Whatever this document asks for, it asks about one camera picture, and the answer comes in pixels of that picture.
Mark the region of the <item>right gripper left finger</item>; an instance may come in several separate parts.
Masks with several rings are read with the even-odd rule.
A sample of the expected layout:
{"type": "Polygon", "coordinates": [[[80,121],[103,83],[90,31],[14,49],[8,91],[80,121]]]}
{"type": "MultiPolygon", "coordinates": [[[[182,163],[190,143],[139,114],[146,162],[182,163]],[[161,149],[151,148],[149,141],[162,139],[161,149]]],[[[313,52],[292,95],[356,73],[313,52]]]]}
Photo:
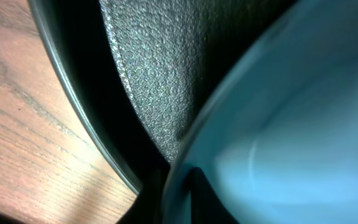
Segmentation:
{"type": "Polygon", "coordinates": [[[167,173],[155,170],[144,182],[141,191],[117,224],[160,224],[161,198],[167,173]]]}

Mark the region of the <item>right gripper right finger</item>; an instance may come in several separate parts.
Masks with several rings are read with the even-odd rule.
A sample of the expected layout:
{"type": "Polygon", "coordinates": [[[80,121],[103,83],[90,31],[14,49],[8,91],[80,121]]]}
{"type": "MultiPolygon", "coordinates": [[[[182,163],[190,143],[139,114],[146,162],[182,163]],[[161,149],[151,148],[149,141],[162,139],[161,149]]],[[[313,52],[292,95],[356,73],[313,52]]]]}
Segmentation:
{"type": "Polygon", "coordinates": [[[227,211],[199,167],[190,171],[191,223],[238,224],[227,211]]]}

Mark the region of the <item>dark blue plate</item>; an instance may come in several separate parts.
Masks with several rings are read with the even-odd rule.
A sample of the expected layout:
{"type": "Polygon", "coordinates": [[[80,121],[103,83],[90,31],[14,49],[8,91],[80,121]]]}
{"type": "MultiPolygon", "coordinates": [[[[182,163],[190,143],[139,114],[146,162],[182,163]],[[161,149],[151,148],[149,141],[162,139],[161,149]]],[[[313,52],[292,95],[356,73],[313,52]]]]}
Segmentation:
{"type": "Polygon", "coordinates": [[[190,172],[239,223],[358,223],[358,0],[298,1],[201,110],[168,175],[164,223],[190,223],[190,172]]]}

